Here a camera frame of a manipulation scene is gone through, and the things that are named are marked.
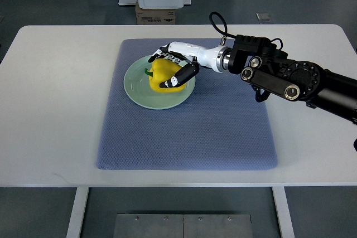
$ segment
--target green stem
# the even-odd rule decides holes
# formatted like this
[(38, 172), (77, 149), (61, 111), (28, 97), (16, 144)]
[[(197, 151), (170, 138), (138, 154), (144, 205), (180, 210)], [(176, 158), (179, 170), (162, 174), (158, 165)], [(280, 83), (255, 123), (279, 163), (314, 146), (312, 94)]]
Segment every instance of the green stem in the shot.
[(147, 75), (149, 75), (149, 76), (152, 76), (152, 75), (153, 75), (153, 73), (152, 73), (152, 72), (149, 72), (149, 71), (147, 70), (147, 68), (145, 68), (145, 74), (147, 74)]

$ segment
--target white robotic hand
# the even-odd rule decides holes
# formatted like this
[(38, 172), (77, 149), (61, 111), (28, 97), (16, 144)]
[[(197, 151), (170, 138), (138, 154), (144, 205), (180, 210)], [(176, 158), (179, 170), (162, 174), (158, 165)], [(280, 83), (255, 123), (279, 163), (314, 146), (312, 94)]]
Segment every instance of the white robotic hand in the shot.
[(177, 64), (186, 61), (172, 78), (160, 84), (161, 88), (174, 88), (188, 82), (199, 72), (199, 66), (210, 68), (215, 72), (225, 72), (223, 59), (231, 52), (230, 47), (219, 45), (208, 49), (206, 47), (183, 42), (172, 42), (159, 48), (148, 60), (153, 62), (157, 58), (169, 59)]

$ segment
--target white table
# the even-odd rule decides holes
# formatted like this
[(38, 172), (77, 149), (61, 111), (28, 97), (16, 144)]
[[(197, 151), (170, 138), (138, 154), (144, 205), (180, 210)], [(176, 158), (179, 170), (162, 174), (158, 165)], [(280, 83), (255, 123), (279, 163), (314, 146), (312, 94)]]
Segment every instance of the white table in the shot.
[[(357, 55), (339, 26), (230, 25), (228, 30), (279, 37), (289, 59), (312, 61), (357, 79)], [(88, 187), (269, 186), (284, 197), (283, 186), (357, 185), (353, 148), (357, 127), (303, 102), (273, 95), (266, 105), (278, 155), (274, 169), (97, 169), (99, 137), (121, 42), (176, 37), (220, 35), (207, 25), (20, 29), (0, 65), (0, 186), (79, 187), (84, 195)], [(252, 142), (254, 135), (259, 129), (252, 133)]]

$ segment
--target black cable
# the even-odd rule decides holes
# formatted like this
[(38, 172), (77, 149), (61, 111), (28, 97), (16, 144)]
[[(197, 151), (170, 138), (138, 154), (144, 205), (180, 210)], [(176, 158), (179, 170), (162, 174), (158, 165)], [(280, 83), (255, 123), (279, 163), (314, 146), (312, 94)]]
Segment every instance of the black cable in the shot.
[(280, 38), (274, 38), (274, 39), (272, 40), (272, 42), (274, 42), (275, 40), (278, 40), (278, 41), (280, 42), (280, 48), (279, 48), (279, 50), (282, 50), (282, 49), (283, 49), (283, 41), (282, 41)]
[[(213, 21), (213, 19), (212, 19), (213, 15), (216, 15), (218, 18), (221, 19), (221, 21), (223, 23), (223, 26), (224, 26), (224, 32), (221, 29), (219, 29), (217, 27), (217, 25), (215, 24), (215, 22)], [(213, 12), (210, 13), (209, 18), (210, 18), (210, 23), (212, 24), (213, 28), (216, 29), (217, 32), (219, 32), (221, 35), (228, 36), (228, 37), (231, 37), (231, 38), (235, 38), (234, 35), (228, 33), (227, 23), (225, 22), (225, 20), (224, 20), (224, 18), (222, 17), (221, 14), (219, 14), (217, 11), (213, 11)]]
[[(221, 29), (219, 29), (217, 27), (217, 25), (215, 24), (215, 22), (213, 21), (213, 18), (212, 18), (213, 15), (216, 15), (218, 18), (221, 19), (221, 21), (223, 23), (223, 26), (224, 26), (224, 32)], [(236, 36), (228, 33), (227, 23), (225, 22), (223, 16), (221, 14), (219, 14), (217, 11), (212, 11), (210, 13), (209, 18), (210, 18), (210, 23), (212, 24), (213, 28), (215, 28), (216, 31), (219, 32), (221, 35), (228, 36), (228, 37), (231, 37), (231, 38), (236, 38)], [(274, 41), (279, 41), (280, 42), (279, 50), (283, 49), (283, 41), (280, 38), (274, 38), (271, 42), (274, 42)]]

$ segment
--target light green plate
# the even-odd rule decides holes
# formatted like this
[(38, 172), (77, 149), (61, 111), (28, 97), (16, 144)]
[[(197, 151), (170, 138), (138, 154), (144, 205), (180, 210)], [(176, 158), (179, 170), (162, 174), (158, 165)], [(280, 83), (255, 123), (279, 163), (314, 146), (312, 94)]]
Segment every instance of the light green plate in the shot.
[(151, 68), (151, 63), (147, 62), (149, 58), (150, 56), (146, 56), (137, 60), (127, 70), (124, 76), (124, 89), (129, 98), (140, 106), (154, 110), (172, 108), (185, 101), (194, 90), (196, 79), (193, 77), (180, 92), (155, 92), (151, 89), (149, 78), (144, 72), (145, 68)]

